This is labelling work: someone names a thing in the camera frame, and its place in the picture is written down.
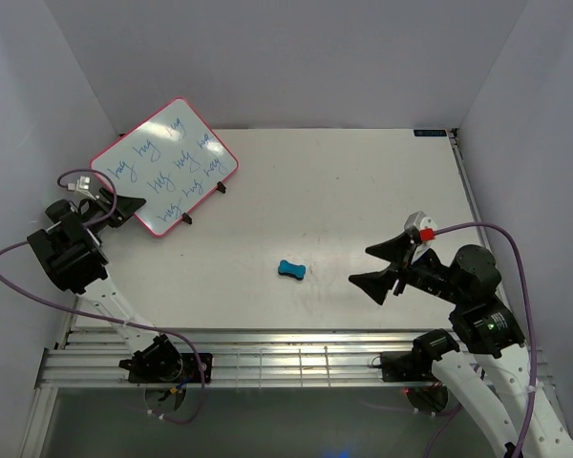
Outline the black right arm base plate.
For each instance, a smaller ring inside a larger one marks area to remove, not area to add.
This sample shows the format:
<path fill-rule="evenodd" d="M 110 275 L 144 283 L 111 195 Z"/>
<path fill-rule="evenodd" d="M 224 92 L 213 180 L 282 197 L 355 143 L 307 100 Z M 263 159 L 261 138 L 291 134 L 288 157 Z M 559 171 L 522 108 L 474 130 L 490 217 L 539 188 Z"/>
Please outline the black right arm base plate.
<path fill-rule="evenodd" d="M 384 383 L 404 383 L 404 394 L 413 409 L 430 415 L 448 413 L 447 387 L 413 352 L 382 352 L 371 360 L 370 368 L 380 371 Z"/>

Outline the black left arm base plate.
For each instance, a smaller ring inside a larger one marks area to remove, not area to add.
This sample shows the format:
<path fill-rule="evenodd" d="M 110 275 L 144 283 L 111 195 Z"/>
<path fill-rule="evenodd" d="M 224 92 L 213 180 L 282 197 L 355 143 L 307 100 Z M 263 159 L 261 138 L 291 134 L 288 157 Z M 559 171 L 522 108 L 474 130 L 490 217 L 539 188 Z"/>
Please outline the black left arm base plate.
<path fill-rule="evenodd" d="M 200 359 L 203 366 L 203 374 L 200 373 L 196 357 L 193 353 L 181 353 L 180 359 L 167 367 L 161 367 L 158 370 L 140 374 L 134 370 L 133 361 L 130 359 L 121 360 L 118 363 L 120 369 L 125 370 L 127 381 L 132 384 L 172 384 L 177 385 L 181 382 L 186 384 L 200 384 L 204 381 L 206 384 L 211 382 L 212 353 L 201 353 Z"/>

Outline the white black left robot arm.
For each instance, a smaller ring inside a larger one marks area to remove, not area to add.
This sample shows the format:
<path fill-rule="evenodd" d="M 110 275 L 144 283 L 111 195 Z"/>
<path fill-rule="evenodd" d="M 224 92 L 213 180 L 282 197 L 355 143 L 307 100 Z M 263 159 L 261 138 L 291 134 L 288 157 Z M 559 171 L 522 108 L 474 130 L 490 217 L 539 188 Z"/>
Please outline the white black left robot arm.
<path fill-rule="evenodd" d="M 46 209 L 53 225 L 27 237 L 27 242 L 51 282 L 88 302 L 127 345 L 131 357 L 119 366 L 143 382 L 171 382 L 183 371 L 183 358 L 168 337 L 144 320 L 118 291 L 109 275 L 99 232 L 118 228 L 146 200 L 116 196 L 100 188 L 86 198 L 88 208 L 76 210 L 61 199 Z"/>

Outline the pink framed whiteboard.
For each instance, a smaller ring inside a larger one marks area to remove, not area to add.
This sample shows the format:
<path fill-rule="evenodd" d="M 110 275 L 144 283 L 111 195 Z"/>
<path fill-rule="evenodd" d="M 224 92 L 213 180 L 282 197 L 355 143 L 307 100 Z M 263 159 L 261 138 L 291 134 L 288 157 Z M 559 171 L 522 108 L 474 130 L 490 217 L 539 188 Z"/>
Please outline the pink framed whiteboard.
<path fill-rule="evenodd" d="M 176 98 L 94 157 L 118 195 L 143 198 L 136 218 L 165 236 L 239 168 L 238 159 L 184 98 Z"/>

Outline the blue bone-shaped eraser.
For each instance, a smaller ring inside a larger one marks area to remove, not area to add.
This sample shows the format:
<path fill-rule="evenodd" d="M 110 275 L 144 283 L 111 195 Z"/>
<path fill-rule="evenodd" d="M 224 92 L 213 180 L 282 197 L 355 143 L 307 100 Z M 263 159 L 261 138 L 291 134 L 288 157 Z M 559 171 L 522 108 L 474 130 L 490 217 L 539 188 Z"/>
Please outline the blue bone-shaped eraser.
<path fill-rule="evenodd" d="M 305 278 L 307 269 L 303 264 L 296 264 L 288 260 L 280 260 L 277 272 L 279 276 L 290 277 L 297 281 Z"/>

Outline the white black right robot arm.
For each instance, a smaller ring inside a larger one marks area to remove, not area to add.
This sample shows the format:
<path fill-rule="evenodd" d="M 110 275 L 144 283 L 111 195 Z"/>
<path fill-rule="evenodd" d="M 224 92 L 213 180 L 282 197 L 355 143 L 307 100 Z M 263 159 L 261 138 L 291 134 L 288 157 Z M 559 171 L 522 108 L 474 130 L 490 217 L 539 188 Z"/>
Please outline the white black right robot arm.
<path fill-rule="evenodd" d="M 498 296 L 501 274 L 493 254 L 468 244 L 444 265 L 428 246 L 438 234 L 409 229 L 367 248 L 388 265 L 351 275 L 350 283 L 378 304 L 412 287 L 453 305 L 453 330 L 417 337 L 400 361 L 418 376 L 443 383 L 496 456 L 573 457 L 573 439 L 537 377 L 533 334 L 520 329 Z"/>

